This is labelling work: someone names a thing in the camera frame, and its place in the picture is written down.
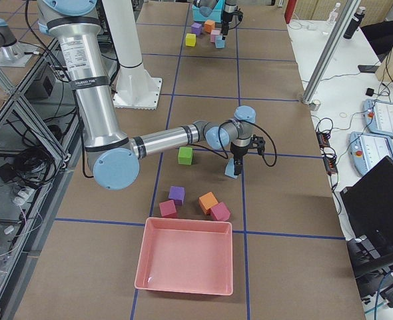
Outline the second robot base grey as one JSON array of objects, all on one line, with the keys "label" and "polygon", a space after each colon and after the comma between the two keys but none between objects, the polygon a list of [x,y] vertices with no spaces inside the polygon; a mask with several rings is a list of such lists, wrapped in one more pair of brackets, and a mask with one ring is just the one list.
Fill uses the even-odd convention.
[{"label": "second robot base grey", "polygon": [[0,18],[0,66],[25,67],[35,53],[38,53],[36,47],[20,43],[7,22]]}]

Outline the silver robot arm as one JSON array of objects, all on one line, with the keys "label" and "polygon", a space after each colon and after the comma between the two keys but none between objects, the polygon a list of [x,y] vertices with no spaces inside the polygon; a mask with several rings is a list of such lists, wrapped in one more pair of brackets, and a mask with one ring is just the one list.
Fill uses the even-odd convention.
[{"label": "silver robot arm", "polygon": [[[218,1],[194,0],[194,1],[188,1],[188,3],[198,8],[199,13],[203,17],[208,17],[216,7]],[[228,35],[230,29],[230,23],[232,22],[233,17],[237,16],[238,20],[240,22],[242,21],[242,11],[238,8],[237,1],[224,1],[224,4],[222,5],[221,9],[222,9],[221,16],[220,16],[221,33],[222,33],[222,38],[226,39],[226,36]]]},{"label": "silver robot arm", "polygon": [[38,3],[40,30],[56,38],[61,46],[83,119],[84,149],[95,181],[105,189],[124,189],[137,178],[141,159],[199,141],[206,141],[213,149],[230,147],[234,174],[239,175],[242,159],[256,141],[252,132],[256,113],[249,106],[238,107],[222,124],[195,121],[137,137],[121,130],[115,109],[155,109],[162,81],[144,68],[131,2],[104,1],[120,67],[117,83],[111,86],[97,40],[101,22],[96,5],[95,1]]}]

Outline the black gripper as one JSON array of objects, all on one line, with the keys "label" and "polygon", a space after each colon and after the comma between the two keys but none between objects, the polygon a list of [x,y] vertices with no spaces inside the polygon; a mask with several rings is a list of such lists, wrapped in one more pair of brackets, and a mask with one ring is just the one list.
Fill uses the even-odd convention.
[{"label": "black gripper", "polygon": [[229,24],[232,21],[233,18],[233,13],[234,10],[232,10],[231,12],[222,11],[222,15],[221,15],[221,22],[222,22],[222,28],[221,28],[221,33],[223,37],[226,37],[228,35],[229,32]]},{"label": "black gripper", "polygon": [[239,176],[242,173],[243,158],[248,153],[248,146],[231,145],[230,151],[234,159],[234,175]]}]

